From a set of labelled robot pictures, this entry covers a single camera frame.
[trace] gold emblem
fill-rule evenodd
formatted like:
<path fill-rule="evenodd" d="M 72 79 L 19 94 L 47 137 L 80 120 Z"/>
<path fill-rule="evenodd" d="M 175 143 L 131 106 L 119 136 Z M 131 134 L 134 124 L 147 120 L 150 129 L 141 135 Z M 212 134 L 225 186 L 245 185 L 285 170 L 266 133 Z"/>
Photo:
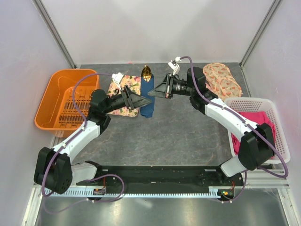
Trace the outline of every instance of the gold emblem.
<path fill-rule="evenodd" d="M 144 66 L 141 72 L 141 77 L 143 77 L 144 80 L 149 82 L 151 80 L 151 69 L 148 66 Z"/>

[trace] blue cloth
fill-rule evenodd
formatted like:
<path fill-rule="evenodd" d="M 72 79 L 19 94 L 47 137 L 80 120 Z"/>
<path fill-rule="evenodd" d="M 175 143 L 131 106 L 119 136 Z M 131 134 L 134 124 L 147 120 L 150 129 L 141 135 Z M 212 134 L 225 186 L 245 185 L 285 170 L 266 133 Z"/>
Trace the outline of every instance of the blue cloth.
<path fill-rule="evenodd" d="M 154 89 L 154 86 L 155 86 L 155 78 L 153 74 L 151 74 L 151 79 L 149 82 L 147 82 L 141 77 L 141 96 L 152 100 L 150 104 L 140 108 L 140 115 L 144 116 L 145 118 L 151 118 L 152 113 L 154 112 L 155 109 L 155 97 L 150 97 L 147 95 L 149 91 Z"/>

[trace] plastic container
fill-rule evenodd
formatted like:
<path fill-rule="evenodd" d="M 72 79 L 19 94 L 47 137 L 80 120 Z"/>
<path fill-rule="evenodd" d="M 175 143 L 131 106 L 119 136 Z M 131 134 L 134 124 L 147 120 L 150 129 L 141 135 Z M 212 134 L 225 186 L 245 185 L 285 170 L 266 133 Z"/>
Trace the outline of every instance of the plastic container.
<path fill-rule="evenodd" d="M 34 119 L 39 129 L 47 130 L 56 137 L 68 137 L 83 119 L 72 102 L 72 91 L 84 76 L 97 73 L 91 69 L 64 69 L 52 75 Z M 75 100 L 87 116 L 91 93 L 98 89 L 99 76 L 83 80 L 76 88 Z"/>
<path fill-rule="evenodd" d="M 251 98 L 251 97 L 231 97 L 225 100 L 225 104 L 237 112 L 265 112 L 268 118 L 276 127 L 276 150 L 281 154 L 284 161 L 287 163 L 290 161 L 291 156 L 288 150 L 284 132 L 280 123 L 280 119 L 273 102 L 267 99 Z M 235 156 L 231 132 L 228 131 L 230 148 L 232 156 Z M 269 159 L 266 164 L 278 164 L 281 163 L 277 156 Z"/>

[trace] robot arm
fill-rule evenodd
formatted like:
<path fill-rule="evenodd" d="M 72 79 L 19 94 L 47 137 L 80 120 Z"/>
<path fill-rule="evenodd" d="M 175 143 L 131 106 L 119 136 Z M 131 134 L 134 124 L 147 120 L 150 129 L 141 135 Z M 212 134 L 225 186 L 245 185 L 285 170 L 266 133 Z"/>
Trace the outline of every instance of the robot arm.
<path fill-rule="evenodd" d="M 93 179 L 97 171 L 96 163 L 88 161 L 74 166 L 71 166 L 71 164 L 78 153 L 88 143 L 107 129 L 111 121 L 107 113 L 122 107 L 133 110 L 149 103 L 151 103 L 151 100 L 135 94 L 127 86 L 121 90 L 120 94 L 112 97 L 106 95 L 102 89 L 95 90 L 91 95 L 86 126 L 84 122 L 73 134 L 52 149 L 43 147 L 40 150 L 34 174 L 34 182 L 42 185 L 46 168 L 51 158 L 62 147 L 63 150 L 52 163 L 45 187 L 58 194 L 63 194 L 70 185 L 74 185 L 85 179 Z"/>
<path fill-rule="evenodd" d="M 180 80 L 175 74 L 168 73 L 163 82 L 151 90 L 148 95 L 168 99 L 171 99 L 174 94 L 189 96 L 190 103 L 195 109 L 218 121 L 240 140 L 238 155 L 219 166 L 221 181 L 244 170 L 254 170 L 270 159 L 274 155 L 273 150 L 246 125 L 251 125 L 274 145 L 270 126 L 268 124 L 258 125 L 256 122 L 250 121 L 235 112 L 245 120 L 245 122 L 242 122 L 237 116 L 226 110 L 229 107 L 216 94 L 206 88 L 206 77 L 203 70 L 198 67 L 194 67 L 193 70 L 199 91 L 210 103 L 202 99 L 197 93 L 193 84 L 191 69 L 187 71 L 186 81 Z"/>

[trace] metal pole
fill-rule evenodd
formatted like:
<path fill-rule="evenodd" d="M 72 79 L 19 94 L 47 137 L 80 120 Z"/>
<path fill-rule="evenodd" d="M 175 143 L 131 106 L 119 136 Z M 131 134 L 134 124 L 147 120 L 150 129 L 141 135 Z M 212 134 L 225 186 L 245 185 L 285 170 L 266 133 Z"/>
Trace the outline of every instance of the metal pole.
<path fill-rule="evenodd" d="M 280 5 L 280 2 L 282 0 L 274 0 L 272 5 L 270 6 L 267 14 L 265 15 L 265 18 L 263 19 L 260 27 L 258 28 L 251 44 L 249 45 L 249 48 L 247 49 L 244 57 L 242 58 L 241 62 L 239 63 L 240 67 L 244 67 L 244 65 L 246 64 L 249 56 L 251 55 L 251 53 L 253 52 L 255 46 L 258 43 L 258 40 L 260 39 L 260 37 L 262 36 L 263 32 L 265 31 L 265 29 L 267 28 L 271 18 L 273 17 L 276 9 L 278 8 L 278 6 Z"/>
<path fill-rule="evenodd" d="M 77 68 L 41 0 L 32 0 L 71 68 Z"/>

